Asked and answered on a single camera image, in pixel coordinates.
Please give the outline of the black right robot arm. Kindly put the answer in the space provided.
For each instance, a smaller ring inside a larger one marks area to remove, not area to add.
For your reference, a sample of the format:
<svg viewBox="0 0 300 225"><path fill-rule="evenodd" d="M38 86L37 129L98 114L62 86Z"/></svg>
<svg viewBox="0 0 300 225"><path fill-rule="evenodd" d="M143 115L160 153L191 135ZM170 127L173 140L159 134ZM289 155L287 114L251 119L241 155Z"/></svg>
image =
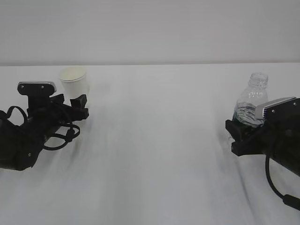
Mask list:
<svg viewBox="0 0 300 225"><path fill-rule="evenodd" d="M296 175L300 174L300 124L264 123L251 127L226 120L225 128L234 139L231 151L236 156L266 155Z"/></svg>

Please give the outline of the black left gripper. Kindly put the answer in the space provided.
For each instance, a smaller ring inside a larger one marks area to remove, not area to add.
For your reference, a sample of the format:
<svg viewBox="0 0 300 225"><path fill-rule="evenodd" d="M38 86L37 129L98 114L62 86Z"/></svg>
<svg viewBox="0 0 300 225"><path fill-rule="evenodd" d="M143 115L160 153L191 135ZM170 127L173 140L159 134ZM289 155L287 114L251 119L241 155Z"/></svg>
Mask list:
<svg viewBox="0 0 300 225"><path fill-rule="evenodd" d="M29 99L26 130L34 134L49 134L55 133L60 127L75 129L73 121L89 117L86 94L70 99L71 106L64 104L64 101L64 94L49 99Z"/></svg>

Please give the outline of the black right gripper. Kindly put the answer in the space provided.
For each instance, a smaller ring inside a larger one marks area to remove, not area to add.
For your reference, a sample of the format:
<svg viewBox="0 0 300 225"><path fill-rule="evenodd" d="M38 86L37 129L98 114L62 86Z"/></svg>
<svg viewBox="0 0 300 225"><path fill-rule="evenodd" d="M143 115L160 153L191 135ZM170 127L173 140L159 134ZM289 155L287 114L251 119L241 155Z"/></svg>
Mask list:
<svg viewBox="0 0 300 225"><path fill-rule="evenodd" d="M300 163L299 120L265 122L259 127L226 120L225 128L234 140L231 150L236 156L264 154L279 164Z"/></svg>

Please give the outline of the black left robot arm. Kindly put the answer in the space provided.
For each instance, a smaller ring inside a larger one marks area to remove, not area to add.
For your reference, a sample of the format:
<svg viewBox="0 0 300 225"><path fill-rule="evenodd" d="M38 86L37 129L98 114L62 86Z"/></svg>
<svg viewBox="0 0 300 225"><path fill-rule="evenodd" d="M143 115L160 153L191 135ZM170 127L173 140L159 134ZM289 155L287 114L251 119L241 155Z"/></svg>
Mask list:
<svg viewBox="0 0 300 225"><path fill-rule="evenodd" d="M23 171L33 167L42 150L60 150L80 134L75 121L89 116L87 96L64 104L64 95L29 97L25 112L18 106L0 112L0 166Z"/></svg>

